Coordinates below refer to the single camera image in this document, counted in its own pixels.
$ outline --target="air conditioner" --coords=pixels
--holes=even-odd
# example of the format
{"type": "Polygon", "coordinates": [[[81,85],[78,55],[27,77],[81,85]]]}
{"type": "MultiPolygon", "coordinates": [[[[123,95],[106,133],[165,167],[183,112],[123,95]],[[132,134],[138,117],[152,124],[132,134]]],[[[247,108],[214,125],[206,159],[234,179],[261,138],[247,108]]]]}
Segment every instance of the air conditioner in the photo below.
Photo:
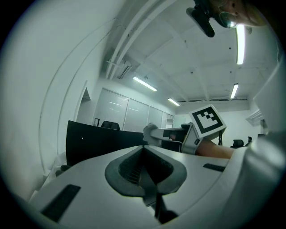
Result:
{"type": "Polygon", "coordinates": [[[255,111],[251,115],[249,115],[246,120],[252,125],[252,126],[258,126],[260,125],[260,121],[263,120],[263,116],[260,110],[255,111]]]}
{"type": "Polygon", "coordinates": [[[131,70],[132,65],[127,60],[122,60],[119,64],[119,68],[117,69],[115,75],[118,79],[123,79],[123,77],[131,70]]]}

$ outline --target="fluorescent light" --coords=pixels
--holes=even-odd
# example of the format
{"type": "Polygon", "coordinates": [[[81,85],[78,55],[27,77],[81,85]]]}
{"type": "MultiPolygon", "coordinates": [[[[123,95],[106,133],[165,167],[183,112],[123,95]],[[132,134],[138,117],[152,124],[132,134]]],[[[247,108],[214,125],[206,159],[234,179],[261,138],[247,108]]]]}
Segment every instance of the fluorescent light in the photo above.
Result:
{"type": "Polygon", "coordinates": [[[143,84],[144,86],[148,87],[149,89],[151,89],[153,91],[157,91],[157,89],[153,88],[152,86],[150,86],[149,84],[145,83],[144,81],[140,80],[137,77],[133,77],[133,80],[136,80],[137,82],[143,84]]]}
{"type": "Polygon", "coordinates": [[[120,104],[117,104],[117,103],[114,103],[114,102],[109,102],[109,103],[112,103],[112,104],[115,104],[115,105],[121,106],[120,104]]]}
{"type": "Polygon", "coordinates": [[[171,101],[173,104],[175,104],[176,106],[179,106],[180,104],[176,103],[174,100],[172,100],[171,98],[168,99],[169,101],[171,101]]]}
{"type": "Polygon", "coordinates": [[[233,85],[233,90],[232,90],[232,93],[231,93],[231,99],[233,99],[234,96],[236,95],[237,89],[238,89],[238,84],[234,84],[233,85]]]}
{"type": "Polygon", "coordinates": [[[237,26],[236,36],[237,36],[237,64],[243,64],[244,50],[245,50],[244,25],[237,26]]]}

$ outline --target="black chair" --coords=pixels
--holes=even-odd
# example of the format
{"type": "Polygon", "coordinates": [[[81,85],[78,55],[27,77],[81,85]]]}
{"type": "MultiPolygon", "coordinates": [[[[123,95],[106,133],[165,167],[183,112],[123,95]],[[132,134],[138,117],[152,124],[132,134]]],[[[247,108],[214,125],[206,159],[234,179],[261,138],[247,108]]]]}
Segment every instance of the black chair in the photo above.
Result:
{"type": "Polygon", "coordinates": [[[252,142],[252,137],[248,137],[248,143],[245,146],[248,146],[252,142]]]}
{"type": "Polygon", "coordinates": [[[114,129],[114,130],[120,130],[118,123],[113,123],[109,121],[103,121],[101,127],[108,128],[108,129],[114,129]]]}
{"type": "Polygon", "coordinates": [[[243,147],[244,142],[242,140],[233,140],[233,146],[231,148],[240,148],[243,147]]]}

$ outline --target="white wall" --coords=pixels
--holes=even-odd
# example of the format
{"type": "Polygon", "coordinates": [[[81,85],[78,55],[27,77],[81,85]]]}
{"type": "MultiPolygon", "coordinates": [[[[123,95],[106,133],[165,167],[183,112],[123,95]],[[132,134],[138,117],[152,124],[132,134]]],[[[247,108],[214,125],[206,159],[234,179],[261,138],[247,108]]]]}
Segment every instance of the white wall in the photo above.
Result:
{"type": "Polygon", "coordinates": [[[176,110],[177,115],[188,114],[191,110],[207,106],[209,104],[214,105],[218,112],[228,112],[236,110],[249,110],[249,103],[247,100],[233,100],[233,101],[198,101],[187,102],[179,106],[176,110]]]}
{"type": "Polygon", "coordinates": [[[43,172],[65,151],[67,122],[76,118],[83,88],[93,94],[124,2],[39,1],[10,34],[1,53],[0,163],[22,198],[41,186],[43,172]]]}
{"type": "MultiPolygon", "coordinates": [[[[241,139],[244,145],[246,145],[248,143],[248,136],[252,137],[252,140],[255,140],[257,135],[261,133],[260,125],[253,127],[245,120],[251,114],[250,110],[219,112],[219,114],[227,126],[223,133],[224,146],[232,146],[234,139],[241,139]]],[[[181,127],[181,124],[191,121],[192,119],[189,114],[177,114],[174,116],[173,127],[181,127]]],[[[213,139],[213,142],[217,144],[219,139],[213,139]]]]}
{"type": "Polygon", "coordinates": [[[82,98],[81,103],[80,103],[79,112],[76,117],[76,121],[78,123],[90,124],[89,116],[88,116],[88,110],[90,106],[91,106],[91,101],[88,99],[82,98]]]}
{"type": "Polygon", "coordinates": [[[261,90],[263,85],[264,85],[264,82],[260,81],[259,83],[256,84],[255,88],[252,88],[251,93],[248,95],[249,109],[251,110],[251,113],[254,113],[255,111],[259,109],[256,103],[254,102],[253,98],[261,90]]]}
{"type": "Polygon", "coordinates": [[[110,81],[104,78],[104,76],[99,77],[97,80],[97,85],[95,88],[95,95],[94,95],[94,101],[98,101],[98,98],[100,96],[101,90],[102,88],[105,88],[107,90],[116,92],[120,95],[132,98],[136,101],[139,101],[141,103],[147,104],[149,106],[152,106],[156,109],[162,110],[170,115],[174,115],[175,114],[175,108],[172,108],[172,106],[165,106],[155,100],[153,100],[152,98],[130,88],[130,87],[126,87],[120,83],[114,82],[114,81],[110,81]]]}
{"type": "Polygon", "coordinates": [[[286,130],[286,57],[283,54],[279,65],[263,89],[254,97],[269,131],[286,130]]]}

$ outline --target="black slot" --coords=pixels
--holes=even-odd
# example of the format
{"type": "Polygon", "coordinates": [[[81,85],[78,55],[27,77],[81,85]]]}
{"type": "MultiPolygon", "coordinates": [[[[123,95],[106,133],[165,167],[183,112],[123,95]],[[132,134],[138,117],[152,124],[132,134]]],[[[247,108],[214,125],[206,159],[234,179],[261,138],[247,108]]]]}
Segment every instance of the black slot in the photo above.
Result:
{"type": "Polygon", "coordinates": [[[49,219],[58,222],[79,190],[79,186],[72,184],[67,185],[42,211],[42,214],[49,219]]]}
{"type": "Polygon", "coordinates": [[[162,195],[158,194],[156,198],[155,218],[157,218],[160,223],[164,224],[176,217],[178,217],[178,215],[166,208],[162,195]]]}
{"type": "Polygon", "coordinates": [[[215,170],[215,171],[219,171],[219,172],[223,172],[225,167],[224,166],[219,166],[219,165],[213,165],[213,164],[204,164],[203,166],[204,168],[207,169],[211,169],[211,170],[215,170]]]}

